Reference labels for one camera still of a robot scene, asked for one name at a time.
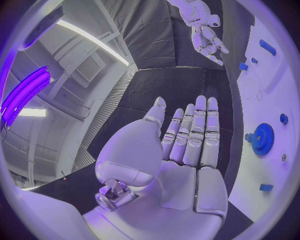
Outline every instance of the white humanoid robot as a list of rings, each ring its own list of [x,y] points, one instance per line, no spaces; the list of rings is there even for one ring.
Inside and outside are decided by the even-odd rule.
[[[177,109],[161,142],[166,107],[158,97],[101,150],[95,173],[106,186],[95,195],[99,206],[83,216],[99,239],[212,240],[224,223],[217,100],[201,95],[185,113]]]
[[[210,8],[201,0],[167,0],[173,6],[179,8],[181,17],[187,26],[191,27],[191,40],[193,47],[203,56],[223,66],[223,62],[214,56],[218,49],[228,54],[224,43],[210,28],[221,25],[220,17],[211,15]]]

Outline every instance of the robotic hand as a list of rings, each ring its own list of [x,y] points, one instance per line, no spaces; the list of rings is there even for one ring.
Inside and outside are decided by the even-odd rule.
[[[217,59],[214,54],[218,49],[225,54],[228,54],[229,50],[210,28],[221,25],[220,17],[216,14],[211,15],[210,8],[201,0],[190,1],[190,3],[187,2],[188,0],[167,1],[179,8],[184,22],[191,27],[191,40],[194,49],[206,58],[223,66],[223,62]]]
[[[155,178],[163,189],[161,207],[188,209],[195,197],[196,166],[202,145],[200,165],[221,176],[214,169],[218,162],[220,139],[217,100],[211,97],[207,103],[201,95],[195,105],[186,107],[185,113],[181,108],[177,109],[161,142],[165,110],[166,102],[158,97],[143,119],[121,128],[101,150],[95,173],[106,186],[95,198],[103,209],[110,212],[128,204],[136,199],[128,186],[144,187]],[[174,186],[179,186],[185,194]]]

